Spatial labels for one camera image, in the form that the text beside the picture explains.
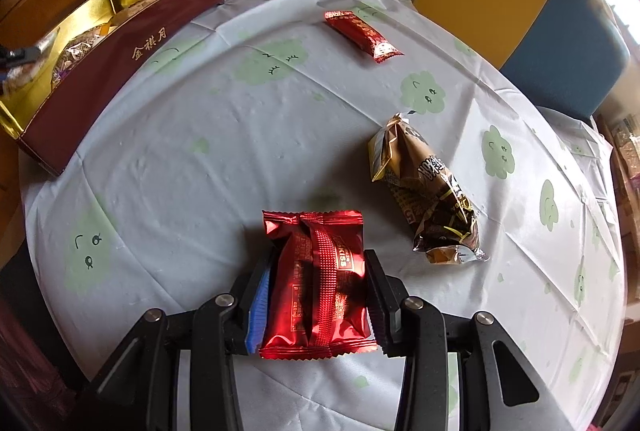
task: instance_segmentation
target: gift box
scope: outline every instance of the gift box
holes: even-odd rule
[[[191,19],[224,0],[155,0],[109,29],[52,87],[56,61],[69,41],[108,24],[140,0],[87,0],[52,31],[56,40],[34,79],[0,96],[0,125],[45,169],[64,170],[82,138],[125,82]]]

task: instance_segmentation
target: blue cushion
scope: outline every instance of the blue cushion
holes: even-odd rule
[[[593,0],[547,0],[500,71],[536,106],[585,120],[628,60],[620,32]]]

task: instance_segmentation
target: red foil wrapper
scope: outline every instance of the red foil wrapper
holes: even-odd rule
[[[404,55],[351,11],[325,12],[324,20],[378,63],[393,56]]]
[[[284,239],[271,291],[264,359],[324,359],[371,351],[362,244],[355,210],[265,212],[271,239]]]

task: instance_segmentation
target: white tablecloth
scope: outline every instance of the white tablecloth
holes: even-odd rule
[[[324,23],[345,9],[405,55],[376,64]],[[410,109],[476,207],[487,263],[428,264],[370,183],[367,140]],[[270,244],[262,209],[356,208],[386,273],[443,312],[494,313],[582,430],[609,380],[625,287],[610,146],[566,136],[575,144],[408,0],[226,0],[139,69],[60,178],[22,160],[28,244],[92,376],[146,309],[194,309],[228,289]],[[402,363],[239,357],[244,427],[392,429]],[[455,414],[455,382],[450,393]]]

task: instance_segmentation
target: metal screw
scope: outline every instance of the metal screw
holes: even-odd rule
[[[481,325],[492,325],[494,324],[494,316],[492,316],[489,312],[478,312],[476,314],[476,321],[478,321]]]
[[[420,310],[424,306],[424,301],[419,297],[410,296],[404,300],[404,306],[409,310]]]
[[[231,306],[236,300],[231,294],[220,294],[216,297],[216,305],[218,306]]]
[[[149,310],[145,312],[144,317],[145,321],[156,323],[162,317],[162,310],[160,308],[149,308]]]

